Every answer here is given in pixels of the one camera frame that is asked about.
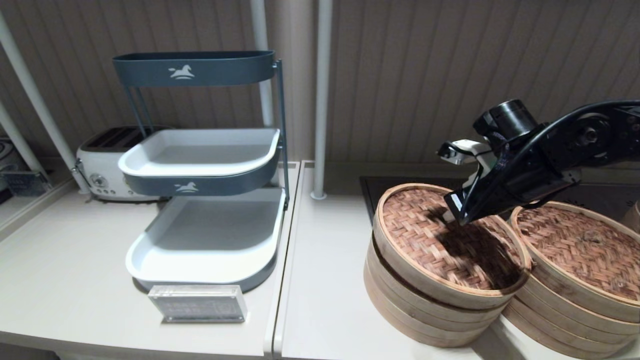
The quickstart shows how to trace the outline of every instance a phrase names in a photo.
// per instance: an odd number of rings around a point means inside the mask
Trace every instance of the countertop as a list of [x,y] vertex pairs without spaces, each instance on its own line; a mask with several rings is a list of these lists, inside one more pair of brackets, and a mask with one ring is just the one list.
[[[397,331],[371,304],[362,279],[371,223],[359,177],[468,175],[451,168],[328,165],[328,196],[313,200],[313,163],[303,162],[291,229],[296,241],[289,245],[274,336],[278,358],[573,359],[535,342],[503,316],[468,347],[430,347]],[[640,359],[640,339],[612,358]]]
[[[298,168],[290,164],[292,195]],[[276,269],[244,295],[247,321],[175,324],[162,323],[125,268],[128,248],[158,205],[69,191],[0,242],[0,342],[114,359],[270,357],[294,201]]]

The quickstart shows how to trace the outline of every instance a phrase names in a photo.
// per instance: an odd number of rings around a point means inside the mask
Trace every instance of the three-tier shelf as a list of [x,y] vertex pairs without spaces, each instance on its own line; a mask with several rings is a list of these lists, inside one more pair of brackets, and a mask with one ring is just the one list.
[[[237,284],[243,292],[276,265],[289,203],[282,61],[273,51],[138,53],[113,63],[146,139],[118,162],[137,193],[173,197],[126,257],[146,289]],[[277,78],[280,128],[153,132],[145,86],[233,86]],[[151,133],[145,132],[143,120]],[[270,186],[282,156],[284,187]]]

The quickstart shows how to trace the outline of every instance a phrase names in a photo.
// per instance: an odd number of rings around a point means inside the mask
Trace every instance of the vertical pipe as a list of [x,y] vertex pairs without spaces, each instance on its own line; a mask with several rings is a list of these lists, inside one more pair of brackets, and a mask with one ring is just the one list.
[[329,64],[331,55],[331,16],[333,0],[318,1],[318,59],[316,81],[316,168],[311,197],[322,200],[324,192],[324,153],[326,149],[326,116],[329,98]]
[[29,72],[27,64],[24,62],[24,58],[20,54],[20,50],[18,50],[18,46],[9,31],[9,27],[4,21],[2,12],[0,12],[0,43],[2,43],[2,47],[4,48],[16,75],[18,75],[18,79],[20,79],[20,83],[22,83],[24,91],[27,93],[29,100],[38,113],[42,125],[44,125],[44,128],[47,130],[51,140],[53,140],[53,144],[56,146],[60,156],[62,156],[62,160],[67,165],[67,168],[74,176],[78,186],[80,186],[80,192],[89,193],[88,185],[82,178],[82,175],[76,170],[76,157],[69,148],[69,145],[62,136],[62,133],[60,133],[60,129],[58,129],[55,121],[53,120],[47,105],[44,103],[44,99],[42,99],[42,95],[40,95],[40,91],[38,91],[38,87],[36,86],[35,81],[33,81],[33,76]]
[[22,137],[22,134],[20,134],[20,131],[15,126],[15,123],[9,116],[6,108],[4,108],[4,104],[2,102],[0,102],[0,125],[2,125],[4,131],[6,131],[6,134],[9,136],[11,142],[22,156],[22,159],[24,159],[24,162],[27,163],[31,171],[37,171],[41,173],[48,182],[51,182],[51,179],[49,179],[47,172],[44,170],[36,156],[33,154],[33,151],[31,151],[31,148],[29,147],[29,144],[27,144],[27,141],[24,139],[24,137]]
[[[267,16],[264,11],[264,0],[251,0],[251,19],[253,22],[253,38],[255,48],[268,50]],[[262,123],[264,127],[273,126],[273,96],[271,94],[271,80],[260,82],[260,104],[262,105]]]

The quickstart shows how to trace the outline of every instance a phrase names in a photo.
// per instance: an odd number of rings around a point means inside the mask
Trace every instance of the white toaster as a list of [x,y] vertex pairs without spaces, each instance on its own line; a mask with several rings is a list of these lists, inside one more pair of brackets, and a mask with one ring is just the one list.
[[[154,126],[154,129],[169,129]],[[120,126],[107,129],[85,141],[77,151],[77,167],[89,182],[91,192],[109,201],[151,201],[157,196],[141,195],[129,188],[118,160],[129,149],[143,140],[138,126]]]

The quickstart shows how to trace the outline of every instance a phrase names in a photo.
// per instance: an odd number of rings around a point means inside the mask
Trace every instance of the robotic arm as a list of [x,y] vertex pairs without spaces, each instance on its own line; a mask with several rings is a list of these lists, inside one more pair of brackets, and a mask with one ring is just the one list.
[[640,161],[640,100],[599,102],[544,124],[510,100],[473,127],[487,144],[458,140],[438,151],[456,165],[478,162],[463,188],[445,196],[449,220],[461,225],[516,206],[540,207],[578,185],[582,167]]

